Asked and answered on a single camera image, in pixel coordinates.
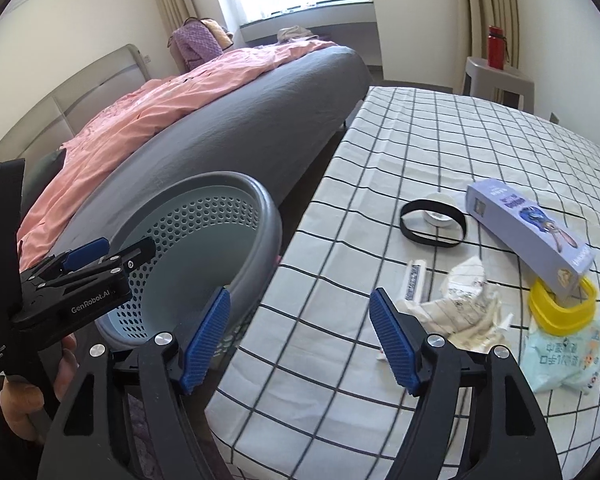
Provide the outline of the person's left hand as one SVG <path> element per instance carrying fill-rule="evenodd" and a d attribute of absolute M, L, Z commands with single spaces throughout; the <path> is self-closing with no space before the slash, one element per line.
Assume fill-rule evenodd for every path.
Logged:
<path fill-rule="evenodd" d="M 56 398 L 61 401 L 68 390 L 79 367 L 74 350 L 76 336 L 70 334 L 61 341 L 62 358 L 59 361 L 54 381 Z M 28 382 L 11 382 L 4 379 L 0 392 L 0 405 L 9 428 L 24 440 L 44 443 L 45 437 L 32 424 L 31 415 L 42 411 L 44 396 L 42 391 Z"/>

